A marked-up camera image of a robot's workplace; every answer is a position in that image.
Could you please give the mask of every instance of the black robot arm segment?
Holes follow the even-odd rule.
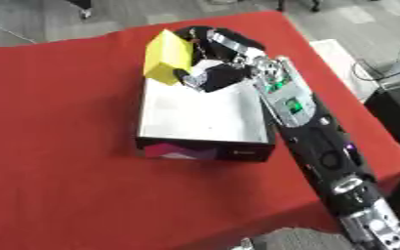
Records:
[[[301,171],[350,241],[360,249],[400,250],[400,221],[375,175],[293,63],[286,57],[271,59],[262,45],[232,31],[190,27],[186,33],[199,39],[197,54],[222,64],[199,76],[180,70],[175,76],[205,92],[249,78]]]

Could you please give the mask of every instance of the red table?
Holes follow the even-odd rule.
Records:
[[[390,191],[400,145],[279,13],[0,48],[0,250],[216,249],[281,227],[335,229],[281,140],[266,163],[135,156],[145,44],[225,26],[290,57]]]

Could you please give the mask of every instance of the yellow cube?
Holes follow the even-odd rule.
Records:
[[[192,43],[164,29],[147,45],[143,75],[174,85],[178,79],[173,75],[173,69],[182,68],[191,71],[192,51]]]

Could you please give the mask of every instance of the box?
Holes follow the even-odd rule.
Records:
[[[177,83],[173,69],[191,71],[192,46],[192,43],[164,29],[147,45],[143,75],[168,85]]]
[[[200,62],[199,73],[213,62]],[[213,93],[145,79],[137,147],[146,157],[265,161],[271,117],[250,82]]]

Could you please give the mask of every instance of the floor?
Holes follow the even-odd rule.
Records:
[[[81,21],[78,9],[61,0],[0,0],[0,46],[91,37],[131,26],[274,10],[276,6],[277,0],[219,6],[207,0],[95,0],[95,15]],[[309,6],[310,0],[288,0],[285,13],[308,41],[337,39],[356,59],[377,67],[391,65],[399,57],[400,0],[325,0],[316,14]],[[272,234],[275,239],[269,239],[265,249],[330,249],[338,246],[338,240],[344,242],[304,229],[283,233]],[[341,249],[349,248],[345,244]]]

